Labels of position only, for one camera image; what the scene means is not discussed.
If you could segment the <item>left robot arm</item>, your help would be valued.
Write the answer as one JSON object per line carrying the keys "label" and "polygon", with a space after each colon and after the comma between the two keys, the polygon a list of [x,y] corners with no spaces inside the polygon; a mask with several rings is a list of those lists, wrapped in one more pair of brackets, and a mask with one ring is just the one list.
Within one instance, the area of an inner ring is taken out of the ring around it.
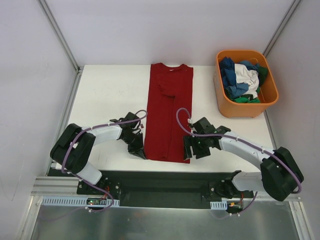
{"label": "left robot arm", "polygon": [[103,174],[90,162],[94,146],[111,140],[122,140],[127,151],[141,159],[146,159],[143,134],[138,123],[108,122],[93,127],[82,128],[75,123],[69,124],[50,151],[50,158],[61,165],[61,171],[72,173],[88,182],[88,188],[99,195],[105,191]]}

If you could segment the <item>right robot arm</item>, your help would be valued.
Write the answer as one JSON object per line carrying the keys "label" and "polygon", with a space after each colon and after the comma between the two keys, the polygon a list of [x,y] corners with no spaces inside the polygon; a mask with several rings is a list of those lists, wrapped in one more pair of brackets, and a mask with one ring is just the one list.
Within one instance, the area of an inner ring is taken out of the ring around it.
{"label": "right robot arm", "polygon": [[214,187],[214,192],[227,199],[245,191],[266,192],[282,202],[302,191],[304,177],[291,153],[284,147],[265,148],[240,138],[235,132],[224,134],[192,133],[183,137],[184,157],[210,156],[210,148],[232,153],[256,168],[258,172],[236,170]]}

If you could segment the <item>red t-shirt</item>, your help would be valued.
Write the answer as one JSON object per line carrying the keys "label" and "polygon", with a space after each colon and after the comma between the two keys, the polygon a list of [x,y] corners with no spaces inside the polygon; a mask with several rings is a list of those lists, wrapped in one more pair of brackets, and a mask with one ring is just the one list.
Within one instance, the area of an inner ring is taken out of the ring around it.
{"label": "red t-shirt", "polygon": [[144,151],[149,160],[189,164],[184,156],[183,137],[188,128],[188,114],[192,111],[193,68],[182,64],[177,67],[155,63],[150,66],[147,118]]}

